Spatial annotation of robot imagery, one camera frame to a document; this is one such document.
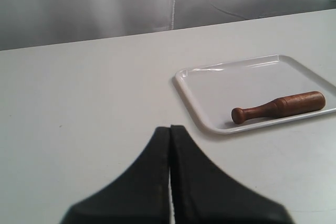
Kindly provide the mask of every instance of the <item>pestle knob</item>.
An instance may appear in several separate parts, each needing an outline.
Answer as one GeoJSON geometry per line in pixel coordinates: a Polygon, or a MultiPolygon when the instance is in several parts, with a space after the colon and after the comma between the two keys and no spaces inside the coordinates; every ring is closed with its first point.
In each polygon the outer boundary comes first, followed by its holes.
{"type": "Polygon", "coordinates": [[[321,110],[326,105],[326,99],[318,91],[290,95],[277,98],[264,105],[241,109],[235,108],[231,112],[232,120],[242,124],[253,118],[284,118],[316,110],[321,110]]]}

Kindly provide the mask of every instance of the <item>brown wooden tool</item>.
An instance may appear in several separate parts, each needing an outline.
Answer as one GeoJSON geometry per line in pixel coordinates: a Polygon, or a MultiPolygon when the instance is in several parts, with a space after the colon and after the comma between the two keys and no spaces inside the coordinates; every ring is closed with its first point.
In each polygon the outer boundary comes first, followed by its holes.
{"type": "Polygon", "coordinates": [[[284,118],[316,110],[321,110],[326,105],[326,99],[318,91],[290,95],[277,98],[264,105],[241,109],[235,108],[231,112],[232,120],[242,124],[253,118],[284,118]]]}

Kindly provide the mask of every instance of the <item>white table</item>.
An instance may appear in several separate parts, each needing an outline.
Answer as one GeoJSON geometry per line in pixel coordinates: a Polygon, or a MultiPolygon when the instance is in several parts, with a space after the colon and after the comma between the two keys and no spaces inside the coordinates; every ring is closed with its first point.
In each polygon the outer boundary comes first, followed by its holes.
{"type": "Polygon", "coordinates": [[[336,84],[336,10],[0,52],[0,222],[57,223],[183,124],[225,172],[297,223],[336,221],[336,115],[230,136],[197,128],[175,72],[272,54],[336,84]]]}

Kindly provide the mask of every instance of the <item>black rubber pad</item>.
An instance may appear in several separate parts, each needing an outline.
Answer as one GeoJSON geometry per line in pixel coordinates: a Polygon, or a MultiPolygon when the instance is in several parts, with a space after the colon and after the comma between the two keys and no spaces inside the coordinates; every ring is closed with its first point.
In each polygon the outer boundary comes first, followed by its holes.
{"type": "Polygon", "coordinates": [[[170,169],[177,224],[294,223],[282,205],[219,169],[183,126],[171,127],[170,169]]]}
{"type": "Polygon", "coordinates": [[[169,224],[169,141],[169,128],[156,128],[136,161],[106,188],[72,206],[62,224],[169,224]]]}

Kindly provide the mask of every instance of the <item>plastic tray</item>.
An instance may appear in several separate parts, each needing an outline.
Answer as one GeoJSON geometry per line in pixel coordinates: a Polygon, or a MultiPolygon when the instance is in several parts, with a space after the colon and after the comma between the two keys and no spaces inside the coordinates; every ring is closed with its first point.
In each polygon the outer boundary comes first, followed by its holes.
{"type": "Polygon", "coordinates": [[[310,118],[336,111],[336,87],[294,59],[273,55],[211,66],[183,69],[175,75],[200,122],[210,131],[231,134],[310,118]],[[253,119],[237,125],[235,107],[251,108],[278,97],[320,91],[326,104],[320,111],[280,119],[253,119]]]}

